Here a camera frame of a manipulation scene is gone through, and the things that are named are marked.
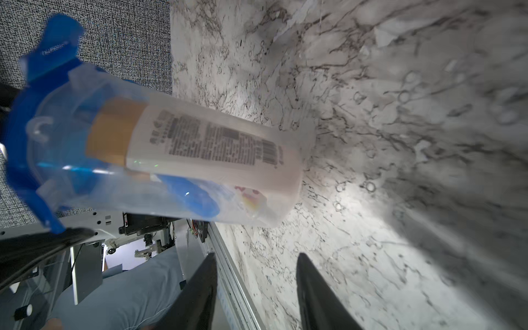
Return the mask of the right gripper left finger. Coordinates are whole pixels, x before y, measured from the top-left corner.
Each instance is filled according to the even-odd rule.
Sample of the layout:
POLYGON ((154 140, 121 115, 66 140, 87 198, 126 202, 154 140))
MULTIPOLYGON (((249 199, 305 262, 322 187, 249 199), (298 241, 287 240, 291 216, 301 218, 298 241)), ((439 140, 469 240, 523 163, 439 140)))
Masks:
POLYGON ((210 253, 154 329, 212 329, 217 283, 217 261, 210 253))

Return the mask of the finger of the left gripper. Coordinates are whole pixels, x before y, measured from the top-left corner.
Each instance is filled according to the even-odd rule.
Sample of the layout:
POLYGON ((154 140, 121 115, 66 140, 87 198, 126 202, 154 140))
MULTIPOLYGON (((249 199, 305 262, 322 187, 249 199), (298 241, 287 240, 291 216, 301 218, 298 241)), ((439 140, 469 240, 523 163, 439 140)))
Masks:
POLYGON ((43 232, 1 241, 1 288, 18 282, 42 261, 95 236, 89 228, 68 228, 60 234, 43 232))

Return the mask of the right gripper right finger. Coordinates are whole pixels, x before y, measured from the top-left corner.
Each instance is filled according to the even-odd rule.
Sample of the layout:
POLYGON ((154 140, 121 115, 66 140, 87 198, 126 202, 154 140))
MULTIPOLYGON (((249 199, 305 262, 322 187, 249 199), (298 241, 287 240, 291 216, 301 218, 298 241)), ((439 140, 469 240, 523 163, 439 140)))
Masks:
POLYGON ((305 253, 298 256, 296 283, 303 329, 361 328, 305 253))

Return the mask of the blue toothbrush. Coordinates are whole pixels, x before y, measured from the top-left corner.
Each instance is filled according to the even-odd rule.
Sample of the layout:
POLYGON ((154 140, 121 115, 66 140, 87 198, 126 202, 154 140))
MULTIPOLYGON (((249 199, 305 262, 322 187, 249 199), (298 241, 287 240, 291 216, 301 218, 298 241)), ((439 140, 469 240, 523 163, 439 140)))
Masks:
POLYGON ((213 218, 220 213, 217 202, 192 181, 170 175, 157 175, 157 178, 166 185, 170 194, 192 213, 201 218, 213 218))

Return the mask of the toothpaste tube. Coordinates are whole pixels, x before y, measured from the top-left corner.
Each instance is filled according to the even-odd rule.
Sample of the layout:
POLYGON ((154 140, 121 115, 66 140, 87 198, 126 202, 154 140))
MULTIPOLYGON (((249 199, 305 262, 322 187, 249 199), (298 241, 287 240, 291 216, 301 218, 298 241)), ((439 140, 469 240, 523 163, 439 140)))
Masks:
POLYGON ((267 206, 267 198, 255 189, 235 186, 235 192, 242 205, 250 212, 257 213, 267 206))

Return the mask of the clear container front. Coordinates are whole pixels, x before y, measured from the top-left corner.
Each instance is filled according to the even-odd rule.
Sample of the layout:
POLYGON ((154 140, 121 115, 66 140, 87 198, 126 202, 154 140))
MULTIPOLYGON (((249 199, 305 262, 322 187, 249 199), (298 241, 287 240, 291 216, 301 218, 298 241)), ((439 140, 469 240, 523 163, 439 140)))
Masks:
POLYGON ((298 199, 290 136, 82 64, 39 85, 26 122, 37 195, 57 208, 274 227, 298 199))

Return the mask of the orange cap bottle front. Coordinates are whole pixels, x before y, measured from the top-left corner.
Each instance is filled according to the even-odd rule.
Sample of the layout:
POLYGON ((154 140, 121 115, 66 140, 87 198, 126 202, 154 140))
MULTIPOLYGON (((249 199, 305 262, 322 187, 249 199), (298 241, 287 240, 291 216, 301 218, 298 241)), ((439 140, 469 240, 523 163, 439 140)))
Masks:
POLYGON ((299 152, 282 132, 174 98, 108 100, 85 154, 132 171, 262 193, 295 195, 302 177, 299 152))

